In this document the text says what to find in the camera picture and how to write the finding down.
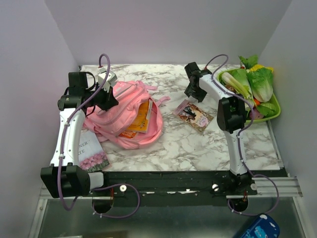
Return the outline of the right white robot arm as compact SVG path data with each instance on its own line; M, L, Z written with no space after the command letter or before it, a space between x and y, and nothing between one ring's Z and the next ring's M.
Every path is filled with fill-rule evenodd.
M233 94L215 80L213 73L208 69L199 69L196 62L187 64L185 71L189 78L189 85L185 90L188 97L193 97L200 103L209 94L218 102L216 121L225 134L230 159L231 179L228 181L228 189L233 194L239 194L245 190L245 180L248 177L243 144L243 130L246 122L243 98Z

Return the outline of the orange Treehouse book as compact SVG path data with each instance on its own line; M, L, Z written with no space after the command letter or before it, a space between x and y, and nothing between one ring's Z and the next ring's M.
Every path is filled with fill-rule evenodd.
M128 138L128 139L132 139L137 134L138 134L137 132L133 132L133 131L123 131L119 136L124 137L124 138Z

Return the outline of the brown illustrated notebook packet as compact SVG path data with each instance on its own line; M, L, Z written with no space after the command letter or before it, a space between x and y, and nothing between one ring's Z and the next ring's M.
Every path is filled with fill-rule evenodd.
M188 100L184 100L173 114L198 132L203 132L213 120L213 116Z

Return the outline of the orange card packet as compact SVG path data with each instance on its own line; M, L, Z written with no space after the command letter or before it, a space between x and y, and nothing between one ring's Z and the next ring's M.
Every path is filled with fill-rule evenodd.
M139 106L136 118L127 128L127 131L147 133L151 118L152 106L153 101L151 99L148 99L146 102L142 103Z

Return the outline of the pink student backpack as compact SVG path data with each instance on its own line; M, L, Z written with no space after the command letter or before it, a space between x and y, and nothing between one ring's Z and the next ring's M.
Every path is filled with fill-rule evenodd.
M124 149L140 149L155 143L163 130L163 118L159 106L170 100L169 96L163 96L155 101L149 93L155 90L157 90L156 86L141 81L117 82L113 94L118 105L108 111L103 111L99 107L88 108L88 116L85 118L83 128L95 133L99 142L109 140ZM120 137L119 135L127 131L136 118L139 106L148 99L153 101L153 106L147 133L138 133L132 139Z

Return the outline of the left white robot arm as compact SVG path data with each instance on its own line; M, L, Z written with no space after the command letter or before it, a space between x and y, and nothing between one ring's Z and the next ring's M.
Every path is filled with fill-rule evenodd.
M89 194L99 196L109 192L110 184L103 172L88 172L79 166L79 145L82 126L89 107L109 110L118 105L113 95L117 76L113 72L100 71L88 85L89 72L70 72L69 86L57 102L59 109L59 133L50 165L41 169L40 177L53 198L76 197Z

